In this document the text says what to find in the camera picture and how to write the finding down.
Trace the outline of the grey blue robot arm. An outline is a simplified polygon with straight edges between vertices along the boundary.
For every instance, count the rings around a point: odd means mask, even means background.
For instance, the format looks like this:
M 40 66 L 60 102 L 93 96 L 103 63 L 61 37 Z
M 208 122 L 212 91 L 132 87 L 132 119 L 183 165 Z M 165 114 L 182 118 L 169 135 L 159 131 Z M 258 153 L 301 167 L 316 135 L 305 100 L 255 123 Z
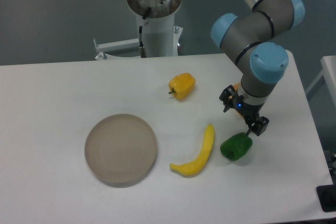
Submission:
M 182 0 L 127 0 L 136 16 L 140 56 L 167 57 L 177 54 L 174 15 Z M 268 119 L 259 114 L 289 62 L 285 49 L 271 40 L 302 22 L 301 0 L 245 0 L 251 13 L 243 18 L 221 16 L 211 28 L 211 38 L 242 72 L 240 86 L 228 86 L 220 95 L 224 109 L 236 110 L 249 132 L 261 135 Z

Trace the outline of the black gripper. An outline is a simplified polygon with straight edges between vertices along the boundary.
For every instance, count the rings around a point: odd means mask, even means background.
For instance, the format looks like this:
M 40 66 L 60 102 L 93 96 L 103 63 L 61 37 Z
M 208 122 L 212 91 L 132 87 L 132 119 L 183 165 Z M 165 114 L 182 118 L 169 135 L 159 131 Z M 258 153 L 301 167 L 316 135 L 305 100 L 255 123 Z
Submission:
M 258 105 L 250 104 L 243 94 L 236 92 L 232 85 L 227 86 L 219 96 L 219 100 L 224 105 L 223 112 L 234 108 L 245 120 L 248 130 L 246 135 L 254 133 L 260 136 L 266 130 L 269 119 L 264 116 L 259 116 L 259 111 L 263 107 L 263 103 Z

